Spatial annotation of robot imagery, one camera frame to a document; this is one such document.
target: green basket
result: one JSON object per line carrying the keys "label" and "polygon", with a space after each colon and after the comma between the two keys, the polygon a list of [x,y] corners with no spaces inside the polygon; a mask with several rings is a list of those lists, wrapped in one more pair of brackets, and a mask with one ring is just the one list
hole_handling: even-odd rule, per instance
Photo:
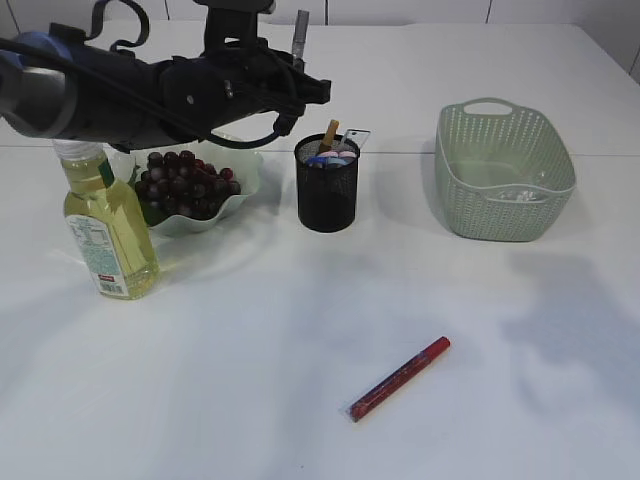
{"label": "green basket", "polygon": [[[470,113],[475,104],[497,104],[510,112]],[[435,163],[447,223],[458,235],[478,240],[539,238],[576,186],[571,158],[551,122],[536,110],[497,98],[442,110]]]}

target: pen holder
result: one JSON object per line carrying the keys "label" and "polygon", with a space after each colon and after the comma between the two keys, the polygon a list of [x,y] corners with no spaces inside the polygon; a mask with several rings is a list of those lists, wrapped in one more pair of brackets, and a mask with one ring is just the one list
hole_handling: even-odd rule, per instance
{"label": "pen holder", "polygon": [[[356,154],[348,165],[339,168],[317,168],[307,165],[316,156],[323,134],[312,135],[296,145],[296,179],[298,187],[298,217],[302,224],[316,232],[332,233],[347,228],[356,216],[358,193],[358,161],[360,149],[347,140],[343,150]],[[342,140],[336,135],[333,149]]]}

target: red marker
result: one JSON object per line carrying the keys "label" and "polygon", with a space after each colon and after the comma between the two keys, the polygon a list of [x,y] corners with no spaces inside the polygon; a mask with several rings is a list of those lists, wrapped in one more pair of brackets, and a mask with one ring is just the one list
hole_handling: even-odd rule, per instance
{"label": "red marker", "polygon": [[441,337],[433,342],[398,370],[385,378],[364,397],[351,405],[349,408],[349,416],[351,417],[351,420],[357,422],[362,419],[362,417],[389,398],[392,393],[420,373],[427,365],[438,358],[450,346],[451,342],[447,337]]}

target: white wall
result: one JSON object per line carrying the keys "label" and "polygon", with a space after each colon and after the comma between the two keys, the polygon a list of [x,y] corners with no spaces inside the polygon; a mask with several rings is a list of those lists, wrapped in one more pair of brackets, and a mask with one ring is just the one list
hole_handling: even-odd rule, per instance
{"label": "white wall", "polygon": [[12,38],[18,33],[6,0],[0,0],[0,37]]}
{"label": "white wall", "polygon": [[[31,30],[46,32],[51,22],[73,25],[90,30],[91,11],[94,0],[8,0],[23,32]],[[146,10],[149,18],[167,20],[164,0],[136,0]],[[108,18],[131,18],[135,13],[120,2],[107,6]]]}
{"label": "white wall", "polygon": [[631,72],[631,76],[635,79],[636,82],[640,83],[640,61],[636,63],[635,68]]}
{"label": "white wall", "polygon": [[494,0],[491,23],[575,23],[625,70],[640,48],[640,0]]}
{"label": "white wall", "polygon": [[[298,10],[308,10],[311,13],[311,23],[323,25],[324,4],[324,0],[276,0],[276,11],[271,15],[263,15],[262,20],[268,23],[292,25],[295,23]],[[207,18],[207,7],[198,5],[193,0],[167,0],[167,5],[169,16],[175,20]]]}
{"label": "white wall", "polygon": [[[9,36],[15,34],[15,28],[6,1],[22,31],[46,31],[52,21],[88,30],[95,0],[0,0],[0,35]],[[151,19],[206,18],[206,8],[193,0],[166,0],[166,5],[165,0],[137,1]],[[627,71],[640,50],[640,0],[328,0],[328,5],[332,25],[484,23],[487,19],[490,23],[575,23]],[[277,0],[275,14],[262,19],[292,24],[298,9],[309,10],[313,24],[324,24],[325,0]],[[119,2],[109,5],[107,16],[134,18]],[[640,81],[639,69],[640,65],[633,74]]]}
{"label": "white wall", "polygon": [[484,23],[490,0],[329,0],[331,25]]}

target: cooking oil bottle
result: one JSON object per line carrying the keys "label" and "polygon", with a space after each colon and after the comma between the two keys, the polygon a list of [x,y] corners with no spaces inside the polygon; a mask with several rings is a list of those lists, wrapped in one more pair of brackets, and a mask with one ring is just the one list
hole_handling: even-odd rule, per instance
{"label": "cooking oil bottle", "polygon": [[71,191],[64,216],[98,291],[135,299],[158,277],[149,231],[135,192],[114,178],[102,146],[54,140]]}

